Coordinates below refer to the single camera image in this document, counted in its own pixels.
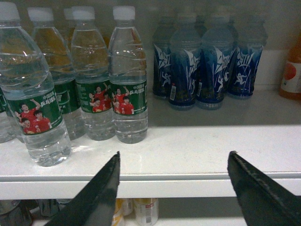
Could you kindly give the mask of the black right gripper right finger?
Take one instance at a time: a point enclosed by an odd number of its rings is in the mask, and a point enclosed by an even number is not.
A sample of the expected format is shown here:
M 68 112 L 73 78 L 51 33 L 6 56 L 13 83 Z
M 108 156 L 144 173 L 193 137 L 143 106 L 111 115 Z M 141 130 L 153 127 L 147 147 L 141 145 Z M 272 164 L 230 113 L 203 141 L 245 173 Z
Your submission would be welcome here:
M 299 226 L 301 199 L 237 152 L 228 156 L 228 175 L 248 226 Z

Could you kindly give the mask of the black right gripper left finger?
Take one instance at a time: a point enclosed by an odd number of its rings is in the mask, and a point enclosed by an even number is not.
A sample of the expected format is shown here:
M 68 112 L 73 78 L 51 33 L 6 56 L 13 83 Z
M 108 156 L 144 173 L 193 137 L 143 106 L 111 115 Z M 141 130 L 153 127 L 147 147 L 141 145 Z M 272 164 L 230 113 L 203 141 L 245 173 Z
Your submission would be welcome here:
M 117 152 L 47 226 L 110 226 L 119 186 Z

